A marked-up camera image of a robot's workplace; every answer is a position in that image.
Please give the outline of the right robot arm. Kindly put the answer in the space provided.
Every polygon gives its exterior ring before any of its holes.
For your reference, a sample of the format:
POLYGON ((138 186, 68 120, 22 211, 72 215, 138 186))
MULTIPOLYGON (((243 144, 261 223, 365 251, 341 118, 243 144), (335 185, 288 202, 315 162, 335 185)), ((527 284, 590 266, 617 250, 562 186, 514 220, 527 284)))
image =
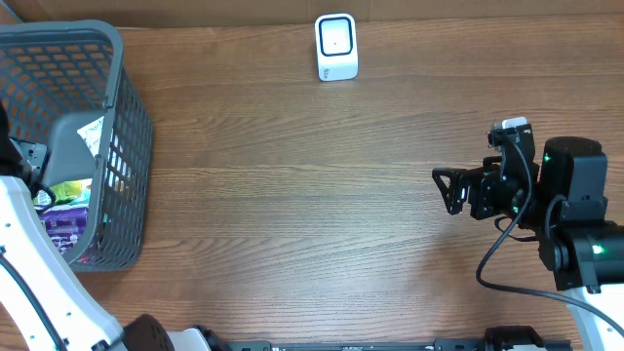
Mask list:
POLYGON ((623 228, 606 219, 608 160, 601 144, 557 136, 535 162, 531 124, 523 117, 492 126, 488 145, 497 155, 479 168, 432 172, 451 215, 470 206, 476 220, 509 222, 476 269, 488 289, 557 300, 566 305, 586 350, 623 347, 623 228), (546 292, 484 279, 486 264, 514 228, 532 231, 540 260, 556 289, 546 292))

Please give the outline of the purple sanitary pad pack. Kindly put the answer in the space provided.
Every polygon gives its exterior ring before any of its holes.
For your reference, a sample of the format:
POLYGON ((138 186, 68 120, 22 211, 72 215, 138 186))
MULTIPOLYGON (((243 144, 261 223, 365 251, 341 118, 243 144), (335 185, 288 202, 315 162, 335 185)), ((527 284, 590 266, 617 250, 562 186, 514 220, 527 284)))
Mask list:
POLYGON ((89 206, 58 205, 39 214, 51 241, 61 254, 69 252, 82 238, 89 217, 89 206))

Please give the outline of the green yellow snack pouch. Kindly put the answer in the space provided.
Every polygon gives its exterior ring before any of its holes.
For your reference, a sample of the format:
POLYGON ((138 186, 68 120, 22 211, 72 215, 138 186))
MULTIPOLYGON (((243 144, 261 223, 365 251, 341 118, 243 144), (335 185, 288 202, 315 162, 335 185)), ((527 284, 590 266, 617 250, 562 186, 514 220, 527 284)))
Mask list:
POLYGON ((90 178, 70 180, 53 185, 50 190, 55 195, 56 205, 88 204, 91 197, 92 180, 90 178))

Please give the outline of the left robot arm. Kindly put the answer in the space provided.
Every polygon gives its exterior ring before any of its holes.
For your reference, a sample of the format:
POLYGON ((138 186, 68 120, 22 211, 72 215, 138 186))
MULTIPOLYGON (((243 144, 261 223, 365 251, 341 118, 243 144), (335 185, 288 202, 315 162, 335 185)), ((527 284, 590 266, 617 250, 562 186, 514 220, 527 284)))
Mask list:
POLYGON ((211 331, 166 331, 143 314, 121 326, 84 289, 35 211, 29 165, 1 118, 1 302, 31 350, 220 349, 211 331))

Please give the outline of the white bamboo print tube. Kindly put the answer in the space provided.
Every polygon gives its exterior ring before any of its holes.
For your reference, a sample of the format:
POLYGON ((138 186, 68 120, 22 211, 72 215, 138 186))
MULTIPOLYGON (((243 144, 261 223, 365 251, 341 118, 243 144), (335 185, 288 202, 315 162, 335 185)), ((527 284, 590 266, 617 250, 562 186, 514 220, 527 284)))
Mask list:
POLYGON ((101 132, 103 129, 103 116, 93 122, 84 125, 77 130, 77 134, 84 141, 91 154, 96 157, 99 154, 101 132))

